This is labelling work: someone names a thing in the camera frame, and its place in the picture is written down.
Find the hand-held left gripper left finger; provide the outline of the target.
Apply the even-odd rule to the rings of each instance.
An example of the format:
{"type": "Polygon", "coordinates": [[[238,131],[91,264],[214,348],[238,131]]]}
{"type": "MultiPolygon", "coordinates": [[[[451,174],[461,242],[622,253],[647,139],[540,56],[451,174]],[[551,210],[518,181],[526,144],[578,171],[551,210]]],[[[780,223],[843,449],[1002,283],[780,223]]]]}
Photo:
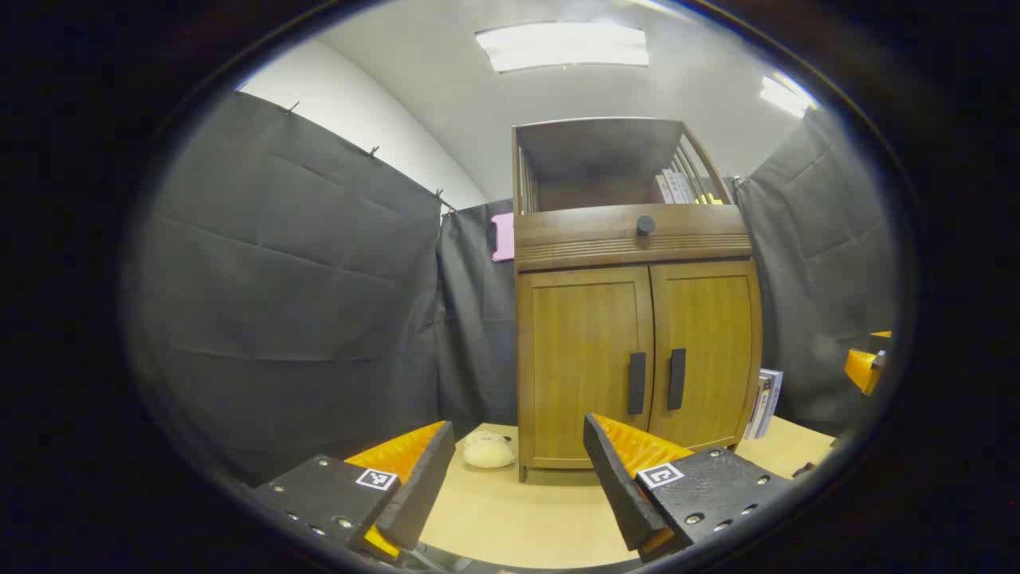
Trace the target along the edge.
{"type": "Polygon", "coordinates": [[[454,425],[438,421],[345,460],[313,455],[253,497],[318,545],[400,563],[418,547],[455,451],[454,425]]]}

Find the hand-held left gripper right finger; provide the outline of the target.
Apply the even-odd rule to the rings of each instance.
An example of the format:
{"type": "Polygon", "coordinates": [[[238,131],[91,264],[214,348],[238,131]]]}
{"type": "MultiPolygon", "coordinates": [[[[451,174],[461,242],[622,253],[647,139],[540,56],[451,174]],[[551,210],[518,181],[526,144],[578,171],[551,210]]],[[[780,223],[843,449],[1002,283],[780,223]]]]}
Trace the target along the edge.
{"type": "Polygon", "coordinates": [[[747,522],[793,487],[728,448],[695,453],[605,415],[586,414],[583,445],[624,545],[645,563],[747,522]]]}

